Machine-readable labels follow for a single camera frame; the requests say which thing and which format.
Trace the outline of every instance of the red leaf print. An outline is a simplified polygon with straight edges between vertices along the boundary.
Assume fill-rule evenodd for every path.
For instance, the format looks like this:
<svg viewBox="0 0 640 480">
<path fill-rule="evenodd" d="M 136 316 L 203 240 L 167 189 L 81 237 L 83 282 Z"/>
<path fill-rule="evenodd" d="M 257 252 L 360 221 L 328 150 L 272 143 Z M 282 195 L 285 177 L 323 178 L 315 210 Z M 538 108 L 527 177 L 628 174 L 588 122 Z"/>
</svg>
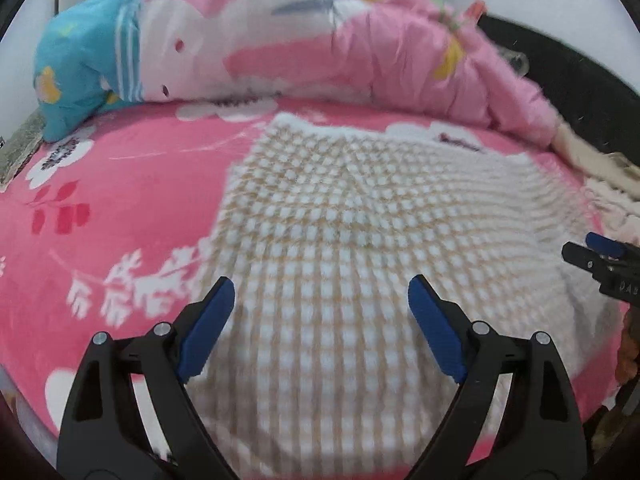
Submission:
<svg viewBox="0 0 640 480">
<path fill-rule="evenodd" d="M 69 205 L 62 206 L 58 211 L 58 222 L 56 224 L 56 233 L 59 235 L 68 235 L 73 228 L 74 208 Z"/>
<path fill-rule="evenodd" d="M 91 215 L 91 208 L 88 204 L 78 204 L 76 206 L 76 224 L 82 227 L 89 221 Z"/>
<path fill-rule="evenodd" d="M 33 202 L 39 202 L 40 200 L 42 200 L 45 197 L 45 195 L 49 192 L 49 188 L 50 186 L 42 186 L 36 193 L 36 196 L 33 199 Z"/>
<path fill-rule="evenodd" d="M 72 193 L 76 190 L 76 187 L 78 187 L 77 180 L 63 184 L 58 190 L 58 194 L 56 195 L 56 200 L 61 201 L 61 200 L 64 200 L 65 198 L 69 198 L 72 195 Z"/>
<path fill-rule="evenodd" d="M 31 234 L 39 235 L 44 226 L 45 215 L 42 209 L 36 209 L 33 212 L 33 220 L 31 221 Z"/>
</svg>

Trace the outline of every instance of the blanket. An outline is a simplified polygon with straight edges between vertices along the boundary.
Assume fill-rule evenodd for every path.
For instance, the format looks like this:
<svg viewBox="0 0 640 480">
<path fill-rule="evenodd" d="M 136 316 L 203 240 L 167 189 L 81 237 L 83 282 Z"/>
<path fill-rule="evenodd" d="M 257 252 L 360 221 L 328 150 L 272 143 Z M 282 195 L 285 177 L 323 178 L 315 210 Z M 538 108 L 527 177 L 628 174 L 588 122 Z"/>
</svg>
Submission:
<svg viewBox="0 0 640 480">
<path fill-rule="evenodd" d="M 614 240 L 640 245 L 640 203 L 607 182 L 588 178 L 587 196 L 602 216 L 604 233 Z"/>
<path fill-rule="evenodd" d="M 622 153 L 599 152 L 580 138 L 563 120 L 559 120 L 558 124 L 552 147 L 567 164 L 585 176 L 604 181 L 607 185 L 619 189 L 629 199 L 640 199 L 640 169 L 635 164 L 627 160 Z"/>
<path fill-rule="evenodd" d="M 540 88 L 440 0 L 87 0 L 50 22 L 34 84 L 48 141 L 139 102 L 280 94 L 492 127 L 541 147 L 557 127 Z"/>
<path fill-rule="evenodd" d="M 499 333 L 550 332 L 571 376 L 616 326 L 559 256 L 590 229 L 579 194 L 527 156 L 426 137 L 280 114 L 232 172 L 201 294 L 229 276 L 236 309 L 190 393 L 241 477 L 415 463 L 456 389 L 408 311 L 416 273 Z"/>
</svg>

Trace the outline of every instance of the metal screw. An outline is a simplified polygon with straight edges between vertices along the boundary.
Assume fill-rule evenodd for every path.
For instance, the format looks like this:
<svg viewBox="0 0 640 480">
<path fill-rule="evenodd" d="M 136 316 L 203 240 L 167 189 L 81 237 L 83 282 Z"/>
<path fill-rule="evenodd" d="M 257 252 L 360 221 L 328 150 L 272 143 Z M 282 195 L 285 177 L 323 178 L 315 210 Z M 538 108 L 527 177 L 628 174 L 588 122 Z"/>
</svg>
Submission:
<svg viewBox="0 0 640 480">
<path fill-rule="evenodd" d="M 473 323 L 472 328 L 478 335 L 487 335 L 491 331 L 489 325 L 487 325 L 487 323 L 485 323 L 484 321 L 476 321 L 475 323 Z"/>
<path fill-rule="evenodd" d="M 94 335 L 94 338 L 92 339 L 92 341 L 94 342 L 94 345 L 103 345 L 107 342 L 107 333 L 106 332 L 98 332 L 96 335 Z"/>
<path fill-rule="evenodd" d="M 549 337 L 549 334 L 546 332 L 538 332 L 536 334 L 536 341 L 539 342 L 541 345 L 548 345 L 549 343 L 551 343 L 551 338 Z"/>
<path fill-rule="evenodd" d="M 163 335 L 167 335 L 169 332 L 171 332 L 171 325 L 168 323 L 165 323 L 164 321 L 162 323 L 158 323 L 154 327 L 154 334 L 156 335 L 163 336 Z"/>
</svg>

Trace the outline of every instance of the pink quilt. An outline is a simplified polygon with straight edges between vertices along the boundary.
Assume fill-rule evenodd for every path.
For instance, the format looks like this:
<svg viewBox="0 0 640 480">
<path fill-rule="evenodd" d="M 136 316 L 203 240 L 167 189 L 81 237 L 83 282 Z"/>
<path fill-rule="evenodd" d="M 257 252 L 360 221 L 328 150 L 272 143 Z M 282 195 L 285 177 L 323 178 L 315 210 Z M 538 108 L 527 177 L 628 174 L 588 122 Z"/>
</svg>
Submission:
<svg viewBox="0 0 640 480">
<path fill-rule="evenodd" d="M 95 332 L 138 335 L 199 299 L 230 171 L 279 112 L 319 126 L 401 127 L 461 149 L 526 153 L 567 189 L 579 187 L 555 155 L 503 134 L 366 107 L 280 99 L 97 116 L 42 148 L 0 196 L 0 362 L 52 430 Z M 583 416 L 610 392 L 616 348 L 612 336 L 574 377 Z M 396 469 L 389 474 L 406 472 Z"/>
<path fill-rule="evenodd" d="M 238 96 L 374 104 L 540 147 L 558 127 L 540 88 L 440 0 L 87 0 L 47 27 L 35 85 L 49 142 L 97 109 Z"/>
</svg>

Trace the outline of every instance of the white checkered blanket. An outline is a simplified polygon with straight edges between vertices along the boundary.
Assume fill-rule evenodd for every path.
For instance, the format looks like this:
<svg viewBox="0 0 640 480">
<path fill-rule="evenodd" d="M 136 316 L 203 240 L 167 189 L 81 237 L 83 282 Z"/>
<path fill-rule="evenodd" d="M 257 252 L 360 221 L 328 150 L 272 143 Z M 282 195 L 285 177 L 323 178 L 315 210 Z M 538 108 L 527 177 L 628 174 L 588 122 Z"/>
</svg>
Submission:
<svg viewBox="0 0 640 480">
<path fill-rule="evenodd" d="M 409 280 L 500 333 L 549 332 L 574 376 L 617 316 L 561 261 L 588 230 L 580 198 L 526 156 L 280 114 L 216 224 L 203 292 L 225 275 L 237 299 L 194 405 L 242 478 L 411 465 L 456 385 L 408 310 Z"/>
</svg>

